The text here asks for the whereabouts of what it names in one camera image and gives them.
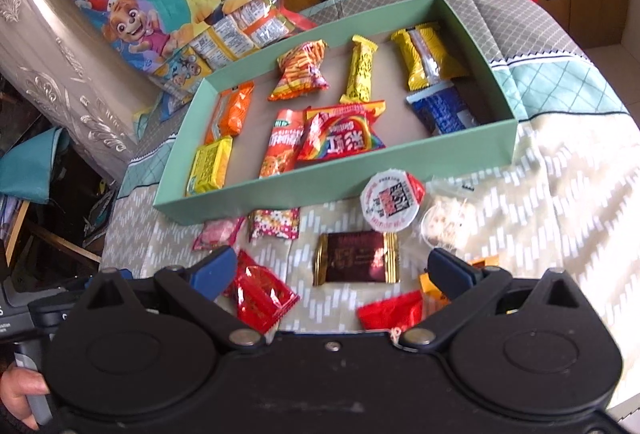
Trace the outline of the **person's left hand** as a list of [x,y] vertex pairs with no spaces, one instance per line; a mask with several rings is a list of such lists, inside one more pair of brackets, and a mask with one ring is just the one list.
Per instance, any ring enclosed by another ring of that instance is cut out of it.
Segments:
[[49,389],[43,376],[37,372],[9,365],[1,376],[1,401],[6,410],[21,421],[26,428],[39,430],[39,425],[29,406],[29,396],[48,396]]

